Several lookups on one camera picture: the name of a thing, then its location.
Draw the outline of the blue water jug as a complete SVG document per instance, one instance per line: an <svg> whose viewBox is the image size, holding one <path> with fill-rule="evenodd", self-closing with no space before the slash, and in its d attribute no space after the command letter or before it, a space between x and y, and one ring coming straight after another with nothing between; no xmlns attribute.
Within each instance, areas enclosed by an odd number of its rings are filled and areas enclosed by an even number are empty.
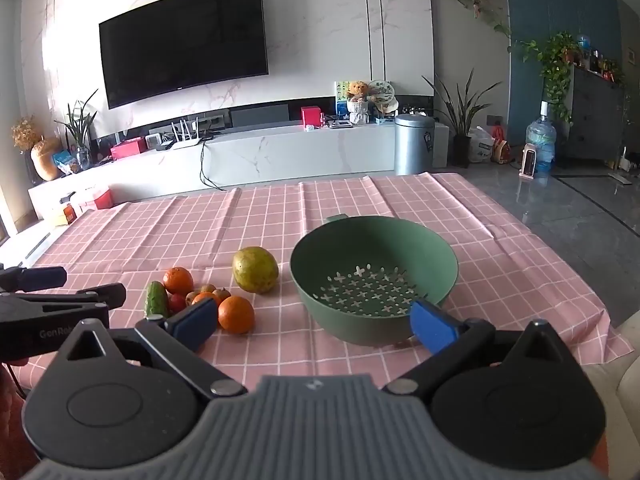
<svg viewBox="0 0 640 480"><path fill-rule="evenodd" d="M549 119L549 103L540 103L539 117L526 128L526 142L536 151L536 171L548 174L555 159L556 130Z"/></svg>

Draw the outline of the dark grey sideboard cabinet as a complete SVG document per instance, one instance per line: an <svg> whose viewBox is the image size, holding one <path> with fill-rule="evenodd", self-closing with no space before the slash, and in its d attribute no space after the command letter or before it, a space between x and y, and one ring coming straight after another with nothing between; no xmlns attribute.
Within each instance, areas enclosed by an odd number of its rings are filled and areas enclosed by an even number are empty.
<svg viewBox="0 0 640 480"><path fill-rule="evenodd" d="M572 125L565 143L569 158L617 158L623 139L623 89L597 74L574 70Z"/></svg>

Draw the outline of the hanging ivy plant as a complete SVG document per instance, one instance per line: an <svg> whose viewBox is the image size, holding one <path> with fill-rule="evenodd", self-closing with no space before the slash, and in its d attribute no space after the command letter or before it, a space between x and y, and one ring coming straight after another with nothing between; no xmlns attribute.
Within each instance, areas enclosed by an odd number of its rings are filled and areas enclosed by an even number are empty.
<svg viewBox="0 0 640 480"><path fill-rule="evenodd" d="M570 84L578 43L569 32L556 32L543 44L536 40L519 41L523 61L532 56L541 66L540 76L544 86L542 95L548 103L552 117L558 122L572 124L572 113L565 101Z"/></svg>

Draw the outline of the left green potted plant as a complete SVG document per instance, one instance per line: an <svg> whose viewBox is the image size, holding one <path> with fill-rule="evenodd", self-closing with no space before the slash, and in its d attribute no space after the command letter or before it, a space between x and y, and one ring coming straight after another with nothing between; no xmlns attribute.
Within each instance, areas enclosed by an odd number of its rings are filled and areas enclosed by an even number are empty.
<svg viewBox="0 0 640 480"><path fill-rule="evenodd" d="M56 121L65 131L68 148L70 148L70 139L73 139L75 157L81 170L89 169L92 163L90 152L91 131L98 112L89 110L89 102L97 93L94 90L87 99L77 101L74 106L67 105L66 116L62 120Z"/></svg>

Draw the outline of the large orange front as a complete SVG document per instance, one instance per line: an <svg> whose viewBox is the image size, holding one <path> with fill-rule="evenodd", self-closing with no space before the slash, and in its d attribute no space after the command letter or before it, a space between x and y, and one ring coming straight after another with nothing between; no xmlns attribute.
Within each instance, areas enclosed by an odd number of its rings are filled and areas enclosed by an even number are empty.
<svg viewBox="0 0 640 480"><path fill-rule="evenodd" d="M202 301L212 300L215 306L218 306L217 296L214 292L200 292L193 300L192 304L199 304Z"/></svg>

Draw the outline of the green colander bowl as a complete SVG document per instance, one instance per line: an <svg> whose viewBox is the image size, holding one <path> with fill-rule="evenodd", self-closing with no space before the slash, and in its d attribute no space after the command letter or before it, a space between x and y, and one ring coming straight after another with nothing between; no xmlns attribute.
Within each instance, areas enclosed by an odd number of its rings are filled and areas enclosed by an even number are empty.
<svg viewBox="0 0 640 480"><path fill-rule="evenodd" d="M290 273L307 311L335 338L368 347L412 336L416 300L441 304L459 263L434 231L385 216L326 219L294 247Z"/></svg>

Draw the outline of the black wall television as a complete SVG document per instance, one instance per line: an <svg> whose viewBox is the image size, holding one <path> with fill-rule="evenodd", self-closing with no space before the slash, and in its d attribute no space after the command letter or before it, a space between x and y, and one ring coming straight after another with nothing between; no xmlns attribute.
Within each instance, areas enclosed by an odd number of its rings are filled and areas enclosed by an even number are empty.
<svg viewBox="0 0 640 480"><path fill-rule="evenodd" d="M107 106L269 73L264 0L158 0L99 24Z"/></svg>

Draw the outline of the pink checkered tablecloth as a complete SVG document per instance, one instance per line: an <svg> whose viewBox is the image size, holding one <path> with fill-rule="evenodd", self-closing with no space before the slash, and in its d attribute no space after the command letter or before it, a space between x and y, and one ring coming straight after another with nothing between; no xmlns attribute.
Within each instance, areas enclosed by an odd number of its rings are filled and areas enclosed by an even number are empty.
<svg viewBox="0 0 640 480"><path fill-rule="evenodd" d="M175 266L199 285L240 286L232 259L265 248L280 275L250 295L245 335L216 332L202 358L245 385L265 375L368 374L385 384L425 360L415 340L360 346L333 336L306 308L314 300L341 325L387 332L422 297L500 330L549 322L582 365L631 354L597 294L547 244L456 174L234 188L128 203L80 216L38 259L62 266L74 292L119 282L125 303L111 326L142 319L146 290Z"/></svg>

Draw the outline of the teddy bear toy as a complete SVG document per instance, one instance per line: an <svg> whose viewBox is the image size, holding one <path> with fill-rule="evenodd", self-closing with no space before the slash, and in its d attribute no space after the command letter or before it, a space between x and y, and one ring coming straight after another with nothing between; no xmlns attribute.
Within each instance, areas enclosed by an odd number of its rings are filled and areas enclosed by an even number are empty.
<svg viewBox="0 0 640 480"><path fill-rule="evenodd" d="M364 81L351 81L348 87L347 110L349 122L354 126L369 122L369 85Z"/></svg>

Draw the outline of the tall leaf potted plant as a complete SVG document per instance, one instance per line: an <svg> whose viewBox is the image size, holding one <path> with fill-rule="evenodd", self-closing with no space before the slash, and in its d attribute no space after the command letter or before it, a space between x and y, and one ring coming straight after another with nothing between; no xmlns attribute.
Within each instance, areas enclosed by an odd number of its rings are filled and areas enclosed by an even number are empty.
<svg viewBox="0 0 640 480"><path fill-rule="evenodd" d="M434 112L439 114L440 118L444 118L446 124L454 132L451 160L454 166L462 168L466 168L470 164L470 131L473 119L479 112L491 107L490 103L483 102L484 96L501 84L501 81L497 81L485 89L474 90L472 88L473 78L474 70L471 70L465 84L463 86L456 84L454 91L450 91L437 74L432 80L425 76L422 77L442 104L441 107L434 108Z"/></svg>

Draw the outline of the white tv cabinet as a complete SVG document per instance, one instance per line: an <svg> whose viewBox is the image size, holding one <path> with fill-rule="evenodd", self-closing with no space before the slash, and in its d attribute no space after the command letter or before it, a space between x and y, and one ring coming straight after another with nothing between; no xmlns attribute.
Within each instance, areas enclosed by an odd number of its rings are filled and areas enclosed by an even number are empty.
<svg viewBox="0 0 640 480"><path fill-rule="evenodd" d="M307 131L299 125L227 133L186 148L145 153L58 178L28 191L43 219L60 199L108 188L118 205L201 191L201 177L220 188L395 169L395 126L366 125Z"/></svg>

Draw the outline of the yellow-green pear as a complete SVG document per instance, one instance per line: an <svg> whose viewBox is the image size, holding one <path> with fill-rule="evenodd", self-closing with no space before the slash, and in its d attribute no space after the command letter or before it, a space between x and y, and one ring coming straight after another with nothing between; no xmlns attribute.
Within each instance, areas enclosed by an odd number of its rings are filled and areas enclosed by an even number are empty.
<svg viewBox="0 0 640 480"><path fill-rule="evenodd" d="M239 288L253 294L265 294L277 283L279 267L268 250L245 247L232 257L232 275Z"/></svg>

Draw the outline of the white wifi router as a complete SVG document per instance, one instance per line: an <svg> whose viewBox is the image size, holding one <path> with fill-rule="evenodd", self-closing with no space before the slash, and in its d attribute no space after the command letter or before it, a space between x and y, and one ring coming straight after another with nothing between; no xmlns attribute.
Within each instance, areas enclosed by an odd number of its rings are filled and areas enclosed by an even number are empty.
<svg viewBox="0 0 640 480"><path fill-rule="evenodd" d="M198 144L201 140L200 122L197 117L190 122L180 118L178 122L171 124L171 131L175 138L175 143L172 147L176 150L179 148L190 148Z"/></svg>

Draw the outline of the pink red flat box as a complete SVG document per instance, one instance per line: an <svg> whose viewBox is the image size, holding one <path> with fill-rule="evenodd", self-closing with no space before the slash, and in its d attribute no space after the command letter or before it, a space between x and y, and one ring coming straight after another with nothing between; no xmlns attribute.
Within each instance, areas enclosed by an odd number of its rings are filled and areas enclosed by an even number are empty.
<svg viewBox="0 0 640 480"><path fill-rule="evenodd" d="M144 153L148 147L143 138L138 136L137 138L126 140L111 147L111 155L113 160L124 159L131 156L136 156Z"/></svg>

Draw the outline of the white plastic bag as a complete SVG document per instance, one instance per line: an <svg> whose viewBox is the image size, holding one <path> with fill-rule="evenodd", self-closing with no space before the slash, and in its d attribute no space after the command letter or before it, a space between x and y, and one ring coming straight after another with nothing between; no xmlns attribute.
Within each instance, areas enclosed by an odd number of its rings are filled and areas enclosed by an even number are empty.
<svg viewBox="0 0 640 480"><path fill-rule="evenodd" d="M471 164L484 164L490 162L494 151L494 137L480 126L469 131L469 162Z"/></svg>

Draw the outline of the brown vase dried flowers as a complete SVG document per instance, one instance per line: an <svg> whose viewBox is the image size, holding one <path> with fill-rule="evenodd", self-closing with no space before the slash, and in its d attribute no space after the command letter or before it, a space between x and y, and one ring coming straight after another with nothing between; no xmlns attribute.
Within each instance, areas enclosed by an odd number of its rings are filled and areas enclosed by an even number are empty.
<svg viewBox="0 0 640 480"><path fill-rule="evenodd" d="M19 119L11 132L14 146L30 157L36 174L46 182L55 180L60 170L53 156L62 151L61 140L57 136L44 136L32 116Z"/></svg>

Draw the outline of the silver trash bin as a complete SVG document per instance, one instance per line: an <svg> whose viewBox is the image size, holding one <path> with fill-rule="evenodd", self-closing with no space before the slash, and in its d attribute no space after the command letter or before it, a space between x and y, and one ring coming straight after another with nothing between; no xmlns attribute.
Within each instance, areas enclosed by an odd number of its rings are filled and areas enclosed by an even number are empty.
<svg viewBox="0 0 640 480"><path fill-rule="evenodd" d="M432 168L435 121L419 114L395 117L395 174L410 176Z"/></svg>

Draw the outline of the green cucumber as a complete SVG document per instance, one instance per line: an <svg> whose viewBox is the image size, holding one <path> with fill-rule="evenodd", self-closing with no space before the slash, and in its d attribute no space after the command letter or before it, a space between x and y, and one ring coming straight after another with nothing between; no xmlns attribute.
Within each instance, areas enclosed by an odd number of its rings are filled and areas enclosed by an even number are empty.
<svg viewBox="0 0 640 480"><path fill-rule="evenodd" d="M161 316L168 318L168 297L164 285L159 281L152 281L146 288L144 313L146 316Z"/></svg>

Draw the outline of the red box on cabinet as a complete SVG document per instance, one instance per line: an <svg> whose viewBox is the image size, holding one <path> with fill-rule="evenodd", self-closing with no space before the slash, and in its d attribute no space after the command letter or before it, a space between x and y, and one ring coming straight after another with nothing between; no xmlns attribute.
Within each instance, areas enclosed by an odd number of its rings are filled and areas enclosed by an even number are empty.
<svg viewBox="0 0 640 480"><path fill-rule="evenodd" d="M303 106L300 109L300 116L304 127L320 128L323 124L323 113L318 106Z"/></svg>

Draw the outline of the red cherry tomato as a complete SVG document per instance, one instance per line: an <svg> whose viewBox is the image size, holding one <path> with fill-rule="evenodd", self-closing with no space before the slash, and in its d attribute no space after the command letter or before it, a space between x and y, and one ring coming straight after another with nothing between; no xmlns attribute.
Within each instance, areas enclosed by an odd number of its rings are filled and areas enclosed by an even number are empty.
<svg viewBox="0 0 640 480"><path fill-rule="evenodd" d="M186 308L186 297L180 294L170 294L167 299L170 316L176 315Z"/></svg>

